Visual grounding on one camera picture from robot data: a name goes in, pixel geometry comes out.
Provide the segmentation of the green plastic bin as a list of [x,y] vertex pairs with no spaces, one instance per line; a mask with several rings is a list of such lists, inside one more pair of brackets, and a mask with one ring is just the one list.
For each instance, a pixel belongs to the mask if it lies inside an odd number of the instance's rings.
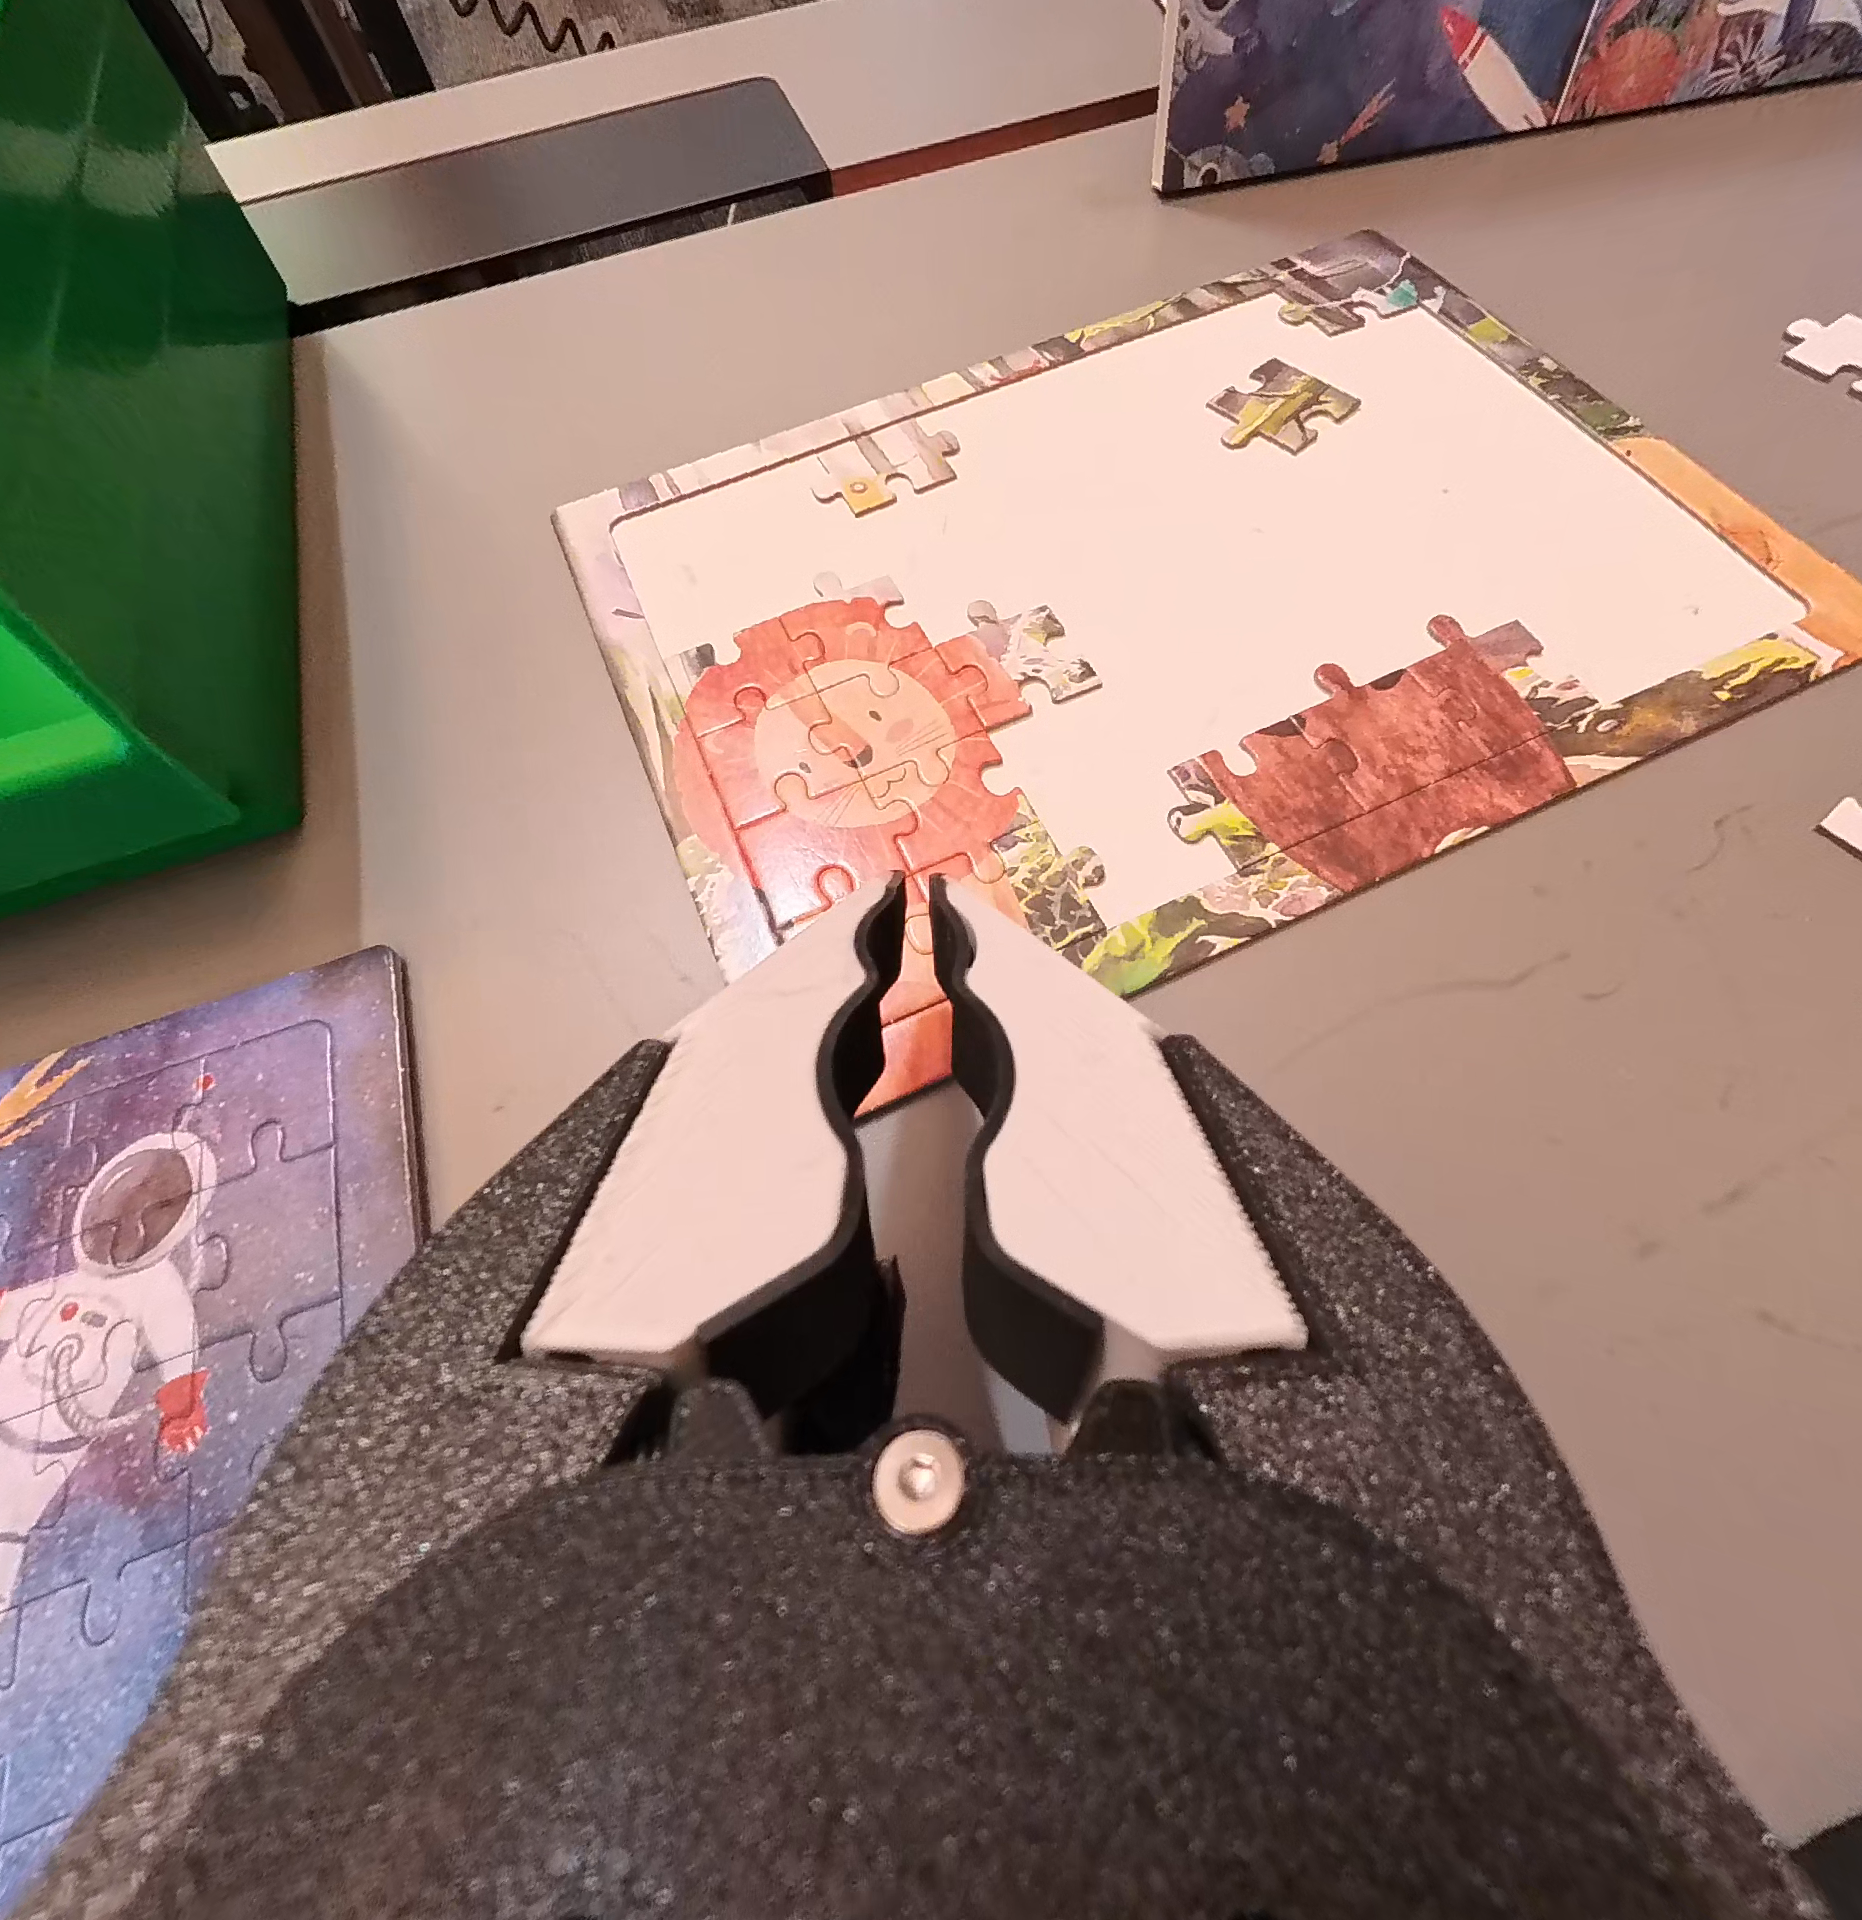
[[0,917],[301,821],[280,277],[130,3],[0,3]]

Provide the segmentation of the lion jigsaw puzzle board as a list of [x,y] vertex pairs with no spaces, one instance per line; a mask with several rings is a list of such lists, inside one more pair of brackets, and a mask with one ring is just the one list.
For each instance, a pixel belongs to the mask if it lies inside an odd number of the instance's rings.
[[[1430,303],[1337,335],[1279,319],[1399,277]],[[1210,395],[1269,358],[1360,408],[1318,419],[1297,456],[1223,445]],[[949,485],[869,514],[813,500],[824,446],[909,417],[955,433]],[[1031,688],[989,784],[1102,858],[1107,931],[1071,963],[1120,994],[1350,896],[1281,852],[1235,869],[1168,821],[1169,772],[1204,752],[1246,770],[1242,736],[1318,702],[1326,662],[1376,681],[1438,649],[1438,614],[1471,637],[1520,622],[1542,653],[1509,678],[1581,787],[1862,658],[1856,577],[1376,232],[575,500],[555,524],[728,977],[782,939],[684,819],[684,697],[739,632],[811,603],[815,573],[889,574],[890,616],[931,642],[966,634],[972,601],[1063,622],[1102,688],[1060,706]]]

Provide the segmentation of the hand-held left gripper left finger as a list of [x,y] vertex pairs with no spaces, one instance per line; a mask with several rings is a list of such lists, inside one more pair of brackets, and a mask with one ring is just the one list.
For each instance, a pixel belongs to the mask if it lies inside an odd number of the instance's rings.
[[878,1263],[858,1106],[884,1067],[905,879],[830,907],[668,1035],[624,1140],[521,1333],[774,1416],[856,1349]]

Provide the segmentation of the illustrated puzzle box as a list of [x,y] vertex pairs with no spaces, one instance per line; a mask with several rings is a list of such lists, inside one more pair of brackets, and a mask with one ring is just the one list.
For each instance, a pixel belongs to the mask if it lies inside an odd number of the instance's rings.
[[1172,2],[1155,190],[1862,74],[1862,2]]

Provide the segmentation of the black flat plate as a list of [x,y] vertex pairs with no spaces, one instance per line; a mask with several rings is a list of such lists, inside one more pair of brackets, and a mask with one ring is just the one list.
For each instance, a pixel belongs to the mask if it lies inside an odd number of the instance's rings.
[[246,201],[293,331],[445,300],[647,239],[821,199],[827,166],[768,78]]

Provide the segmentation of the whiskered orange puzzle piece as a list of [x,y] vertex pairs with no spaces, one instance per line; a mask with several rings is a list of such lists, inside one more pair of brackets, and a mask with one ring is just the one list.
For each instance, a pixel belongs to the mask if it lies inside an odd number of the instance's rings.
[[949,766],[925,795],[911,801],[911,816],[894,827],[894,836],[917,846],[907,858],[929,867],[955,852],[989,848],[1014,827],[1022,794],[993,794],[983,773],[1002,766],[1002,757],[986,733],[957,739],[947,757]]

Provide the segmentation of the assembled lion puzzle pieces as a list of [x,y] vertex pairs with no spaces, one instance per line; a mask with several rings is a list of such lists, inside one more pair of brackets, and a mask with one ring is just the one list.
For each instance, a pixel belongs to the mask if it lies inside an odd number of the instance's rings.
[[807,669],[778,614],[739,632],[736,658],[702,665],[684,697],[674,790],[689,831],[742,884],[742,905],[782,939],[865,883],[905,878],[899,971],[879,1001],[884,1067],[867,1113],[938,1084],[950,1071],[950,1006],[934,967],[929,879],[971,886],[1014,925],[1081,963],[1105,925],[1091,899],[1102,858],[1062,848],[1022,794],[1014,827],[989,848],[929,867],[894,836],[911,801],[943,777],[950,747],[986,733],[959,677],[934,649],[897,658],[824,662]]

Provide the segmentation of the grey puzzle piece yellow dot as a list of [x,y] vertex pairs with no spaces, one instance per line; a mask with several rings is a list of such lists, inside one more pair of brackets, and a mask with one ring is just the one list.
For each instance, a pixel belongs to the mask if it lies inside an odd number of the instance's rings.
[[926,428],[916,417],[853,433],[824,446],[815,459],[809,490],[817,502],[838,500],[848,514],[869,514],[890,503],[895,489],[925,492],[955,478],[955,433]]

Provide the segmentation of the white table brown edge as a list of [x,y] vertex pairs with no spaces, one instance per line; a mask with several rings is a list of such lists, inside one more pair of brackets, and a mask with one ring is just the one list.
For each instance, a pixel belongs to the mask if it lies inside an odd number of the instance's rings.
[[1149,116],[1145,2],[831,2],[212,146],[302,329]]

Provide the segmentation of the astronaut jigsaw puzzle board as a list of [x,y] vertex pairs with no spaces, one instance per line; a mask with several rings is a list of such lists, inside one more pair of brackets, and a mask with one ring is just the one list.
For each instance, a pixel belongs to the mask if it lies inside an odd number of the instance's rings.
[[384,947],[0,1071],[0,1916],[151,1707],[419,1195]]

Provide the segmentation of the pile of puzzle pieces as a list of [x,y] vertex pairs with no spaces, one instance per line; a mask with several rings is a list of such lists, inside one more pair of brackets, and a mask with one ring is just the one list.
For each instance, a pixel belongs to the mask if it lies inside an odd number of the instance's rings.
[[[1834,321],[1797,319],[1782,328],[1782,361],[1818,381],[1847,377],[1847,392],[1862,398],[1862,315]],[[1820,821],[1818,829],[1862,858],[1862,802],[1847,795]]]

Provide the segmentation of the orange puzzle piece grey knob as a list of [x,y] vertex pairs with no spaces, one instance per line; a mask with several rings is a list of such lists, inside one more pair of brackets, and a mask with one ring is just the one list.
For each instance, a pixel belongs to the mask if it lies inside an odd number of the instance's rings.
[[813,675],[822,673],[824,662],[894,664],[931,645],[919,625],[890,618],[903,600],[903,589],[889,574],[847,585],[827,570],[813,574],[811,603],[778,618],[796,658]]

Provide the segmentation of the orange grey foliage puzzle piece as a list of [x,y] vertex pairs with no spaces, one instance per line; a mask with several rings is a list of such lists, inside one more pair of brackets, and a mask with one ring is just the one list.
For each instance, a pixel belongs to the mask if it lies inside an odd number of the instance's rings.
[[936,642],[934,649],[959,677],[971,675],[961,695],[983,732],[1029,717],[1029,683],[1055,706],[1102,688],[1097,667],[1065,648],[1063,622],[1049,605],[1002,614],[977,600],[966,618],[969,634]]

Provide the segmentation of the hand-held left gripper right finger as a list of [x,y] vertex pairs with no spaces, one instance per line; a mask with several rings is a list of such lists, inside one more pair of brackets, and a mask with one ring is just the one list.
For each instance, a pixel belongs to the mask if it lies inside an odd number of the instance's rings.
[[1056,1421],[1113,1378],[1302,1349],[1307,1327],[1185,1101],[1162,1032],[994,907],[934,883],[966,1157],[965,1307]]

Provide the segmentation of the grey desk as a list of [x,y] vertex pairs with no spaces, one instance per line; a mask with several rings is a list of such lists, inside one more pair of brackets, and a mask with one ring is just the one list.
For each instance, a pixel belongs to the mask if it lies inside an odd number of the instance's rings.
[[[365,944],[436,1218],[718,986],[551,512],[1378,228],[1862,579],[1862,82],[1157,201],[1138,122],[293,345],[302,829],[0,921],[0,1067]],[[1420,1246],[1785,1839],[1862,1810],[1862,665],[1145,994]]]

